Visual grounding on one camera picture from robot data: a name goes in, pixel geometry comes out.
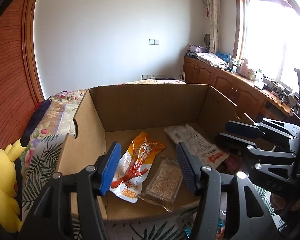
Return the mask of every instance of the beige curtain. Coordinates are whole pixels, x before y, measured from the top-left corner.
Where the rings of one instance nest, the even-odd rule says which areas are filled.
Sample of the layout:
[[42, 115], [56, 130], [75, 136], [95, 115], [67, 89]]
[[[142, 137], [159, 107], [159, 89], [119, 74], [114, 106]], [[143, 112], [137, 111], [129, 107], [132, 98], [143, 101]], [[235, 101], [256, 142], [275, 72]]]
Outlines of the beige curtain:
[[218, 21], [220, 0], [207, 0], [209, 18], [210, 18], [210, 51], [211, 53], [219, 52], [219, 35]]

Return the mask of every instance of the pikachu plush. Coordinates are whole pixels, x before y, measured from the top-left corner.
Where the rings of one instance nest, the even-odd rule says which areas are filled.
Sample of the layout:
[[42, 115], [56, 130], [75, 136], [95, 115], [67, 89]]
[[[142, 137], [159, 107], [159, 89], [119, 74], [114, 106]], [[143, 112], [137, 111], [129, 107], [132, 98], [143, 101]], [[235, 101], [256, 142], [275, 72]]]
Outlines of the pikachu plush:
[[14, 199], [18, 186], [14, 161], [20, 157], [25, 148], [20, 140], [0, 149], [0, 224], [8, 233], [20, 231], [22, 222], [19, 220], [20, 208]]

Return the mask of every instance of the pink flower print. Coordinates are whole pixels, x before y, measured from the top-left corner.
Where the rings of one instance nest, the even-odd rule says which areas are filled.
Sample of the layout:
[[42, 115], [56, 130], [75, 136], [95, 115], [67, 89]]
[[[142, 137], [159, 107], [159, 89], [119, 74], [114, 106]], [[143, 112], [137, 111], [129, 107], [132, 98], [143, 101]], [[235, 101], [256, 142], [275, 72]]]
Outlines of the pink flower print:
[[25, 158], [25, 167], [29, 168], [30, 162], [32, 160], [32, 156], [33, 156], [34, 150], [29, 150], [26, 153], [26, 158]]
[[42, 134], [48, 134], [48, 130], [47, 130], [47, 129], [42, 129], [42, 130], [41, 130], [41, 133], [42, 133]]

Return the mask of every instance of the cabinet door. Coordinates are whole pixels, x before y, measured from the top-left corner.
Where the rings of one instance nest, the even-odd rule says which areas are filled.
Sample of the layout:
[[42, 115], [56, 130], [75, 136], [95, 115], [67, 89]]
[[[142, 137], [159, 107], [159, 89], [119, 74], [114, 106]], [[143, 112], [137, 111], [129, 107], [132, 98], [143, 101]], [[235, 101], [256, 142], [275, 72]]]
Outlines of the cabinet door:
[[216, 72], [215, 67], [211, 67], [204, 62], [199, 62], [198, 63], [198, 84], [207, 84], [207, 85], [212, 85], [213, 83], [213, 78]]
[[194, 70], [197, 67], [197, 61], [195, 59], [185, 57], [183, 71], [185, 72], [186, 83], [193, 83]]
[[246, 113], [255, 120], [264, 101], [264, 97], [257, 89], [245, 83], [238, 83], [236, 93], [234, 93], [234, 102], [237, 105], [236, 114], [239, 117]]
[[234, 89], [236, 88], [237, 83], [238, 81], [236, 78], [224, 73], [222, 70], [216, 70], [212, 86], [230, 100], [233, 100]]

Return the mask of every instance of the red printed logo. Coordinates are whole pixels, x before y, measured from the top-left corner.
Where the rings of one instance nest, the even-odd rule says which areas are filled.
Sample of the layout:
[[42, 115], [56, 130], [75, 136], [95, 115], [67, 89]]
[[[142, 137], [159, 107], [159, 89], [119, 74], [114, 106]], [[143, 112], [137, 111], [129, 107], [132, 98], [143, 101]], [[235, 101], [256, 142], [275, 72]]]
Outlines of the red printed logo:
[[217, 154], [211, 155], [209, 157], [209, 161], [212, 162], [212, 163], [216, 163], [216, 160], [218, 158], [220, 158], [221, 156], [222, 156], [222, 153], [217, 153]]

